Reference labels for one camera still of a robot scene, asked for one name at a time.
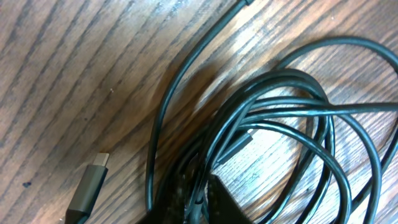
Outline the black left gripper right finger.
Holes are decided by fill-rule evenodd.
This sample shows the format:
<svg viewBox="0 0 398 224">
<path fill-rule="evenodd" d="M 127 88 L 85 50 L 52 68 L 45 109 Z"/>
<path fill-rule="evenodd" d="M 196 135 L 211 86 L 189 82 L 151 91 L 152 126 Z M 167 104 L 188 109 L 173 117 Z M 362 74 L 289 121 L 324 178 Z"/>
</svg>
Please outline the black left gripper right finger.
<svg viewBox="0 0 398 224">
<path fill-rule="evenodd" d="M 209 224 L 251 224 L 220 178 L 208 179 Z"/>
</svg>

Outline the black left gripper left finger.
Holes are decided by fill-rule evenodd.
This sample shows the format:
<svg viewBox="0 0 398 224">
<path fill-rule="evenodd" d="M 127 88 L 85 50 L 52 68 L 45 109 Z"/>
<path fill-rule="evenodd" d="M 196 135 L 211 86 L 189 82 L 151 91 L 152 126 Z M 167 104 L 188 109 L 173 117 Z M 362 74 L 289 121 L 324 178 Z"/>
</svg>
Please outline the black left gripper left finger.
<svg viewBox="0 0 398 224">
<path fill-rule="evenodd" d="M 165 178 L 159 185 L 154 207 L 138 224 L 183 224 L 188 195 L 185 174 Z"/>
</svg>

